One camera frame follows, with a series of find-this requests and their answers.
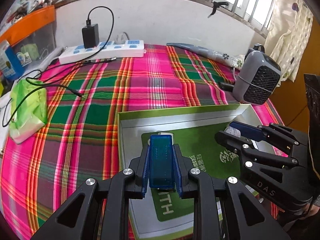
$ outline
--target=black clip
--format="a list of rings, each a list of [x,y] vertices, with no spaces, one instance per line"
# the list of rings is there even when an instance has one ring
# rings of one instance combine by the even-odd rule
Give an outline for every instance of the black clip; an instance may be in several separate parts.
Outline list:
[[[213,2],[212,13],[208,16],[208,18],[211,17],[212,15],[214,15],[216,13],[217,9],[222,5],[229,6],[229,3],[228,2]]]

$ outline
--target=white wall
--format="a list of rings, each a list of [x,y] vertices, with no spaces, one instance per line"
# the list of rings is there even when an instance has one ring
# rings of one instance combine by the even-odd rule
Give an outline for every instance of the white wall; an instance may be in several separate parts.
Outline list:
[[[130,39],[149,44],[168,42],[194,44],[231,55],[245,54],[255,42],[255,31],[232,17],[189,0],[79,0],[57,8],[57,46],[83,44],[82,28],[90,9],[104,5],[115,14],[114,40],[120,32]],[[100,41],[111,28],[111,14],[98,8],[91,13],[92,23],[99,24]]]

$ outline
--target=plaid bedspread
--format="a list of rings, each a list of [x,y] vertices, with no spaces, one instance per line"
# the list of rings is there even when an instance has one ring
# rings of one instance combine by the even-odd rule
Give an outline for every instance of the plaid bedspread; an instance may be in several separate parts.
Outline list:
[[[48,124],[21,145],[8,139],[0,209],[20,239],[30,239],[87,178],[108,179],[119,171],[118,112],[237,103],[217,85],[233,80],[229,67],[174,47],[146,50],[143,58],[97,62],[69,74],[61,84],[84,98],[48,88]],[[254,109],[263,124],[282,123],[270,101]]]

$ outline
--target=gray portable fan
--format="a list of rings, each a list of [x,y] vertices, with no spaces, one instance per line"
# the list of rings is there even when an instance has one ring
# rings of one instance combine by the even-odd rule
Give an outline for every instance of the gray portable fan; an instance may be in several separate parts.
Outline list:
[[[280,77],[279,65],[264,53],[262,45],[256,44],[249,49],[235,84],[221,83],[220,87],[232,91],[233,97],[241,103],[262,105],[273,93]]]

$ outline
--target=blue box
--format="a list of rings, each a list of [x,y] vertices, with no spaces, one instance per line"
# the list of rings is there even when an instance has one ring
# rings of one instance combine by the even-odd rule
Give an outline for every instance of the blue box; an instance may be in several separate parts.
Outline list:
[[[149,153],[150,188],[174,188],[171,135],[151,135]]]
[[[8,41],[0,43],[0,71],[8,81],[14,81],[22,76],[24,68]]]

